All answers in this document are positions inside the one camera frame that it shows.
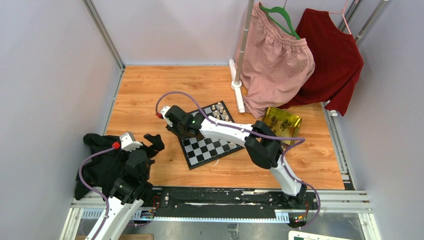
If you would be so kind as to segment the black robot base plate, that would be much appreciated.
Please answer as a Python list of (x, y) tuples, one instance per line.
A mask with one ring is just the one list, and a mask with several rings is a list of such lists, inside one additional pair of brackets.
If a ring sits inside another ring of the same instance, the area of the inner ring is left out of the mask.
[(303, 227), (321, 210), (316, 193), (292, 197), (275, 189), (155, 187), (139, 218), (153, 208), (154, 220), (223, 223), (282, 223)]

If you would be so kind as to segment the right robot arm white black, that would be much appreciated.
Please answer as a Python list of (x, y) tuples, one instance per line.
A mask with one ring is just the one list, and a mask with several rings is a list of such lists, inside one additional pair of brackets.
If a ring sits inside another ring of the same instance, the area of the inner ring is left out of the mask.
[(269, 170), (278, 181), (290, 208), (298, 209), (305, 203), (307, 186), (289, 166), (282, 147), (283, 139), (264, 122), (238, 124), (207, 116), (203, 110), (192, 115), (177, 105), (164, 106), (156, 115), (166, 121), (168, 131), (180, 138), (215, 138), (245, 148), (251, 161)]

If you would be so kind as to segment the yellow transparent piece tray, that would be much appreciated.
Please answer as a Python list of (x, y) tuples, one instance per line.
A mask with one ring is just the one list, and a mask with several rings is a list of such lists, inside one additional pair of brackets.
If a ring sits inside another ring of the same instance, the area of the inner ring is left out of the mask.
[(302, 118), (277, 107), (268, 107), (261, 119), (277, 137), (295, 138), (298, 136)]

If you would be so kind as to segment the black white chess board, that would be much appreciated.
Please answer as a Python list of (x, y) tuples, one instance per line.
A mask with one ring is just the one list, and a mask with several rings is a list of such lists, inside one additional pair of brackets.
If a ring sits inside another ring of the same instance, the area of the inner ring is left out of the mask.
[(213, 142), (212, 138), (204, 138), (201, 140), (197, 140), (196, 138), (188, 138), (184, 140), (178, 138), (178, 141), (180, 143), (188, 168), (190, 170), (193, 170), (215, 160), (219, 160), (225, 156), (231, 155), (243, 149), (243, 147), (238, 144), (236, 144), (237, 148), (235, 149), (230, 149), (226, 144), (224, 145), (224, 147), (222, 147), (218, 140)]

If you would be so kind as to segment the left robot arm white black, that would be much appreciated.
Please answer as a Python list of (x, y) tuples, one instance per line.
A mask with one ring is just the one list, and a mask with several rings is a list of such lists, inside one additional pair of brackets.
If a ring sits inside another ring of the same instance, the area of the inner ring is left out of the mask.
[(135, 140), (131, 132), (121, 136), (86, 134), (84, 143), (90, 148), (78, 169), (79, 183), (87, 191), (100, 195), (105, 208), (87, 240), (117, 240), (140, 207), (149, 207), (135, 226), (145, 226), (155, 217), (161, 198), (149, 182), (154, 157), (165, 145), (159, 134), (145, 134), (146, 145)]

